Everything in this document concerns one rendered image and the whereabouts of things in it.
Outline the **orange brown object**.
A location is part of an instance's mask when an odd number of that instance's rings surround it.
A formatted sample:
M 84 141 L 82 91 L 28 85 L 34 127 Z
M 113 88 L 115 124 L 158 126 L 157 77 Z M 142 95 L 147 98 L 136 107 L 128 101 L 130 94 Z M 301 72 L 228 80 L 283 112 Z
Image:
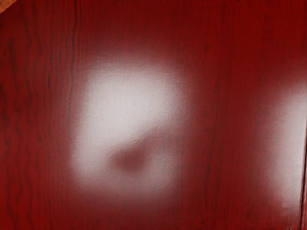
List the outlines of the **orange brown object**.
M 15 2 L 16 0 L 0 0 L 0 14 L 11 7 Z

